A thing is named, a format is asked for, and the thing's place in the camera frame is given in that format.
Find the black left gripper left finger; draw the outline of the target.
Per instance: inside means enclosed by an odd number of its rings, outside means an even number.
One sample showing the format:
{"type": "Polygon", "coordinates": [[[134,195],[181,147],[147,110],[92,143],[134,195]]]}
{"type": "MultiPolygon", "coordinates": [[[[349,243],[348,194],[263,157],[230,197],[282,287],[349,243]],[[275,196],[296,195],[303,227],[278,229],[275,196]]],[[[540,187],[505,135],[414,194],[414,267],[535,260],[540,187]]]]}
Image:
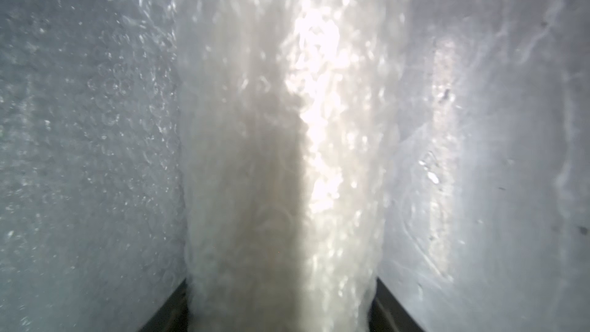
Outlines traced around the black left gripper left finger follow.
{"type": "Polygon", "coordinates": [[[179,284],[139,332],[188,332],[187,281],[179,284]]]}

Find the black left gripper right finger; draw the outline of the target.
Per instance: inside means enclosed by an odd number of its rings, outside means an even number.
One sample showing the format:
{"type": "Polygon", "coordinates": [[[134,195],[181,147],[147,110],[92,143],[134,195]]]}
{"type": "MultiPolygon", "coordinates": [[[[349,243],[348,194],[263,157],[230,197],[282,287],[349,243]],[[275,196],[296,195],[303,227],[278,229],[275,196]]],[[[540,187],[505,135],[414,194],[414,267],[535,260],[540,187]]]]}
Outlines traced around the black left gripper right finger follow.
{"type": "Polygon", "coordinates": [[[369,312],[370,332],[424,332],[380,278],[369,312]]]}

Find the clear bubble wrap sheet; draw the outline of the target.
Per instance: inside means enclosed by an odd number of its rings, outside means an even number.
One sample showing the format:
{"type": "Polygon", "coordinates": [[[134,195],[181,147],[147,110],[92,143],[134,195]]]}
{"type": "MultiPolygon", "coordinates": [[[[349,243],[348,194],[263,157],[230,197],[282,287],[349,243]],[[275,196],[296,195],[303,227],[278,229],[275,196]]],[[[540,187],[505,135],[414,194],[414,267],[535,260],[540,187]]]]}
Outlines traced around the clear bubble wrap sheet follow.
{"type": "Polygon", "coordinates": [[[1,329],[589,329],[589,0],[1,0],[1,329]]]}

